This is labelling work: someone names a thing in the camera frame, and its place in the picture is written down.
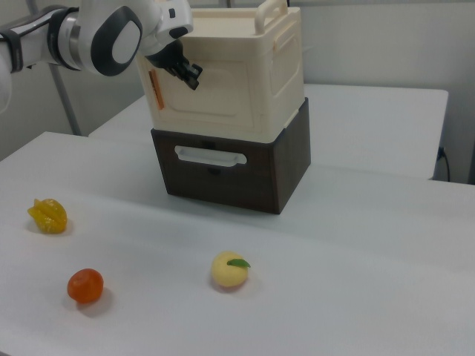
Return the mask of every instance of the white handle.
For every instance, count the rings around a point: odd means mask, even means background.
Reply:
[[[263,35],[266,32],[264,27],[266,17],[270,15],[277,7],[279,8],[279,12],[282,16],[289,12],[289,9],[287,9],[286,0],[267,0],[258,7],[254,18],[256,35]]]
[[[220,167],[234,167],[244,165],[247,158],[235,152],[206,150],[205,148],[175,146],[175,153],[182,161],[203,163],[205,165],[219,165]]]

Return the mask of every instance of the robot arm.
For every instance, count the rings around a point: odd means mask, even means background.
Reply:
[[[194,90],[201,68],[189,64],[178,40],[192,30],[186,0],[82,0],[1,26],[0,113],[11,95],[10,73],[37,62],[116,76],[139,51]]]

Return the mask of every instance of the white table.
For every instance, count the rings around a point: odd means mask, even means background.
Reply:
[[[430,179],[445,117],[443,90],[305,85],[312,162]],[[151,144],[143,96],[89,137]]]
[[[312,164],[279,215],[166,194],[150,145],[45,133],[0,162],[0,350],[475,355],[475,190]],[[39,234],[26,210],[71,223]],[[249,280],[209,282],[236,250]],[[66,295],[81,268],[105,293]]]

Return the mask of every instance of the orange fruit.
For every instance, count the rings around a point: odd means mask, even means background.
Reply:
[[[101,274],[91,268],[76,272],[68,282],[68,295],[78,303],[98,300],[104,289]]]

